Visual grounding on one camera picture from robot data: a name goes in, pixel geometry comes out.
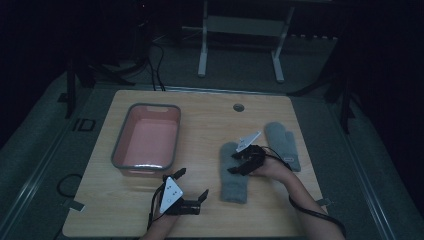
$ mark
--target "table leg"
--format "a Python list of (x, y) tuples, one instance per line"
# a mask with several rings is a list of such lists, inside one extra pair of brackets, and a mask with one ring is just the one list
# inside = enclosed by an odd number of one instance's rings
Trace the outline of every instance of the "table leg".
[(66, 94), (66, 103), (67, 103), (67, 111), (66, 111), (66, 119), (69, 119), (72, 113), (75, 110), (76, 106), (76, 93), (75, 93), (75, 69), (74, 69), (74, 60), (70, 58), (67, 63), (67, 94)]
[(207, 45), (207, 34), (208, 34), (208, 1), (203, 1), (203, 29), (202, 29), (202, 49), (200, 50), (200, 61), (199, 70), (197, 75), (199, 77), (206, 76), (206, 63), (208, 60), (208, 45)]
[(284, 22), (284, 26), (281, 30), (280, 41), (278, 42), (277, 48), (271, 51), (272, 63), (274, 65), (274, 72), (277, 82), (284, 82), (283, 70), (281, 69), (280, 63), (280, 53), (283, 48), (284, 40), (287, 37), (287, 32), (289, 30), (290, 22), (293, 17), (294, 7), (290, 7), (289, 12), (286, 17), (286, 21)]

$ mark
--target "metal stand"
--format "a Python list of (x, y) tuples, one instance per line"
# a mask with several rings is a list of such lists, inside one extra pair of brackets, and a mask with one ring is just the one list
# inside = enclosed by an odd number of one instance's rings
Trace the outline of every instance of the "metal stand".
[(279, 83), (284, 82), (283, 70), (281, 68), (279, 57), (284, 40), (287, 37), (287, 32), (295, 9), (294, 7), (290, 7), (285, 21), (273, 21), (208, 15), (208, 1), (204, 0), (203, 4), (202, 49), (200, 51), (199, 69), (197, 72), (199, 77), (206, 76), (208, 32), (222, 32), (278, 37), (279, 43), (276, 49), (271, 51), (271, 57), (274, 65), (276, 81)]
[(67, 64), (67, 94), (66, 102), (68, 104), (68, 109), (66, 112), (66, 118), (69, 119), (74, 112), (76, 105), (76, 90), (75, 90), (75, 71), (73, 66), (73, 59), (68, 60)]

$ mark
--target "cable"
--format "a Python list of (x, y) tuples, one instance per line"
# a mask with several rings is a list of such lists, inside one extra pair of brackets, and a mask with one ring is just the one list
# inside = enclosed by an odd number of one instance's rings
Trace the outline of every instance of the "cable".
[(152, 223), (154, 222), (154, 221), (156, 221), (156, 220), (158, 220), (160, 217), (162, 217), (162, 216), (159, 216), (158, 218), (156, 218), (156, 219), (154, 219), (153, 220), (153, 215), (154, 215), (154, 212), (155, 212), (155, 201), (156, 201), (156, 196), (163, 190), (165, 188), (165, 183), (163, 183), (158, 189), (156, 189), (156, 191), (155, 191), (155, 193), (153, 194), (153, 197), (152, 197), (152, 203), (151, 203), (151, 205), (150, 205), (150, 213), (149, 213), (149, 221), (147, 222), (147, 229), (149, 229), (150, 228), (150, 226), (152, 225)]
[(64, 193), (63, 191), (62, 191), (62, 188), (61, 188), (61, 186), (62, 186), (62, 183), (65, 181), (65, 180), (67, 180), (67, 179), (69, 179), (69, 178), (71, 178), (71, 177), (78, 177), (78, 178), (80, 178), (80, 179), (82, 179), (82, 176), (80, 175), (80, 174), (76, 174), (76, 173), (72, 173), (72, 174), (68, 174), (68, 175), (66, 175), (65, 177), (63, 177), (62, 179), (60, 179), (60, 181), (57, 183), (57, 185), (56, 185), (56, 191), (61, 195), (61, 196), (63, 196), (63, 197), (68, 197), (68, 198), (73, 198), (73, 197), (75, 197), (75, 194), (66, 194), (66, 193)]
[(301, 206), (297, 205), (297, 203), (295, 201), (293, 201), (293, 199), (290, 196), (289, 196), (289, 201), (290, 201), (290, 204), (295, 209), (299, 210), (300, 212), (303, 212), (303, 213), (309, 214), (313, 217), (317, 217), (317, 218), (323, 219), (325, 221), (329, 221), (329, 222), (336, 224), (340, 228), (340, 231), (342, 232), (343, 236), (346, 238), (346, 228), (343, 225), (343, 223), (341, 223), (339, 220), (337, 220), (333, 217), (330, 217), (328, 215), (319, 213), (319, 212), (315, 212), (315, 211), (312, 211), (312, 210), (309, 210), (309, 209), (302, 208)]
[(281, 161), (281, 162), (284, 164), (284, 166), (286, 166), (286, 168), (290, 169), (290, 171), (293, 171), (293, 170), (292, 170), (292, 168), (290, 167), (290, 164), (286, 163), (286, 162), (283, 160), (283, 158), (281, 158), (281, 157), (280, 157), (280, 155), (278, 155), (278, 153), (277, 153), (274, 149), (272, 149), (272, 148), (270, 148), (270, 147), (264, 147), (264, 146), (263, 146), (262, 148), (269, 149), (269, 150), (271, 150), (271, 151), (272, 151), (275, 155), (277, 155), (277, 157), (276, 157), (276, 156), (272, 156), (272, 155), (270, 155), (270, 154), (265, 154), (265, 156), (267, 156), (267, 157), (271, 157), (271, 158), (274, 158), (274, 159), (276, 159), (276, 160)]
[(159, 86), (160, 86), (161, 90), (162, 91), (166, 91), (165, 86), (163, 85), (162, 80), (160, 79), (160, 75), (159, 75), (159, 68), (160, 68), (160, 65), (162, 63), (163, 57), (165, 55), (165, 52), (164, 52), (163, 48), (161, 46), (157, 45), (156, 43), (153, 43), (152, 42), (152, 46), (157, 47), (157, 48), (159, 48), (161, 50), (161, 57), (159, 59), (159, 62), (158, 62), (158, 65), (157, 65), (157, 68), (156, 69), (153, 67), (153, 64), (152, 64), (152, 61), (150, 60), (150, 58), (147, 59), (148, 64), (150, 66), (151, 75), (152, 75), (152, 86), (153, 86), (153, 90), (156, 91), (156, 84), (155, 84), (155, 73), (156, 73), (156, 78), (158, 80), (158, 83), (159, 83)]
[[(100, 12), (101, 12), (101, 15), (102, 15), (101, 17), (102, 17), (103, 23), (108, 23), (108, 18), (107, 18), (106, 14), (105, 14), (105, 9), (104, 9), (103, 3), (101, 1), (99, 1), (98, 4), (99, 4), (99, 7), (100, 7)], [(128, 59), (131, 59), (132, 60), (133, 57), (134, 57), (134, 55), (135, 55), (136, 45), (137, 45), (137, 41), (138, 41), (137, 35), (138, 35), (139, 31), (140, 30), (139, 30), (138, 27), (136, 27), (134, 29), (134, 38), (133, 38), (133, 41), (132, 41), (133, 43), (132, 43), (132, 48), (131, 48), (131, 55), (128, 57)], [(130, 66), (130, 67), (127, 67), (127, 68), (124, 68), (124, 69), (112, 70), (112, 69), (109, 69), (107, 67), (106, 68), (109, 71), (111, 71), (112, 73), (114, 73), (114, 74), (117, 74), (119, 76), (123, 76), (123, 75), (132, 73), (132, 72), (134, 72), (134, 71), (142, 68), (143, 66), (145, 66), (145, 64), (146, 64), (145, 61), (143, 61), (141, 59), (137, 59), (137, 60), (134, 60), (134, 65), (133, 66)]]
[[(274, 151), (272, 148), (270, 148), (270, 147), (262, 147), (262, 148), (266, 148), (266, 149), (271, 150), (278, 157), (275, 157), (275, 156), (272, 156), (272, 155), (269, 155), (269, 154), (265, 154), (265, 156), (271, 157), (271, 158), (274, 158), (274, 159), (277, 159), (277, 160), (280, 160), (284, 164), (284, 166), (286, 166), (288, 169), (290, 169), (290, 171), (292, 170), (291, 167), (290, 167), (290, 165), (288, 163), (284, 162), (283, 159), (278, 155), (278, 153), (276, 151)], [(323, 219), (323, 220), (326, 220), (326, 221), (329, 221), (329, 222), (332, 222), (332, 223), (336, 224), (340, 228), (343, 236), (346, 238), (346, 228), (343, 225), (343, 223), (341, 223), (339, 220), (337, 220), (337, 219), (335, 219), (333, 217), (330, 217), (328, 215), (319, 213), (319, 212), (315, 212), (315, 211), (312, 211), (312, 210), (309, 210), (309, 209), (302, 208), (295, 201), (293, 201), (293, 199), (290, 197), (290, 195), (289, 195), (289, 201), (290, 201), (290, 204), (295, 209), (299, 210), (300, 212), (303, 212), (303, 213), (309, 214), (311, 216), (314, 216), (314, 217), (317, 217), (317, 218), (320, 218), (320, 219)]]
[(131, 79), (131, 78), (133, 78), (133, 77), (135, 77), (135, 76), (137, 76), (137, 75), (139, 75), (139, 74), (141, 74), (142, 72), (144, 72), (144, 70), (146, 70), (146, 68), (147, 68), (147, 61), (145, 61), (145, 63), (143, 64), (143, 66), (141, 67), (141, 69), (138, 69), (138, 71), (137, 72), (133, 72), (131, 75), (129, 75), (130, 73), (125, 73), (125, 74), (123, 74), (124, 75), (124, 77), (125, 77), (125, 79)]
[[(61, 179), (59, 180), (59, 182), (57, 183), (57, 185), (56, 185), (56, 191), (59, 193), (59, 195), (61, 195), (61, 196), (63, 196), (63, 197), (67, 197), (67, 198), (74, 198), (74, 197), (75, 197), (75, 194), (66, 194), (66, 193), (64, 193), (64, 192), (62, 191), (62, 189), (61, 189), (62, 183), (63, 183), (65, 180), (67, 180), (67, 179), (69, 179), (69, 178), (71, 178), (71, 177), (78, 177), (78, 178), (82, 179), (82, 176), (81, 176), (80, 174), (76, 174), (76, 173), (71, 173), (71, 174), (68, 174), (68, 175), (64, 176), (63, 178), (61, 178)], [(63, 225), (60, 227), (60, 229), (56, 232), (56, 234), (55, 234), (55, 236), (54, 236), (53, 240), (56, 240), (56, 239), (59, 237), (60, 233), (61, 233), (61, 232), (62, 232), (62, 230), (63, 230), (63, 226), (64, 226), (64, 224), (63, 224)]]

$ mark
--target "gray glove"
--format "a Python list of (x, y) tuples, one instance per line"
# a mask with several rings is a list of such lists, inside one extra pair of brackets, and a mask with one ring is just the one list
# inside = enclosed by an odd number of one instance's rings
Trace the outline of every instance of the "gray glove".
[(219, 152), (221, 161), (221, 201), (245, 204), (247, 202), (247, 180), (248, 176), (231, 174), (227, 169), (237, 167), (240, 162), (231, 157), (236, 153), (238, 144), (228, 142), (224, 144)]
[(268, 146), (290, 165), (293, 172), (300, 172), (301, 167), (293, 133), (287, 132), (281, 123), (271, 122), (265, 126), (265, 135)]

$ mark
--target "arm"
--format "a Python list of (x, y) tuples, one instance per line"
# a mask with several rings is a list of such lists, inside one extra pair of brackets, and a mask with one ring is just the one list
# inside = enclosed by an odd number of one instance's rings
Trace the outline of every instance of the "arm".
[[(297, 205), (327, 215), (315, 202), (299, 178), (281, 162), (267, 158), (264, 165), (252, 172), (252, 175), (266, 176), (281, 182)], [(345, 239), (336, 224), (300, 211), (297, 211), (297, 213), (308, 239)]]
[(163, 240), (171, 232), (174, 224), (180, 216), (163, 215), (152, 223), (152, 226), (140, 238), (140, 240)]

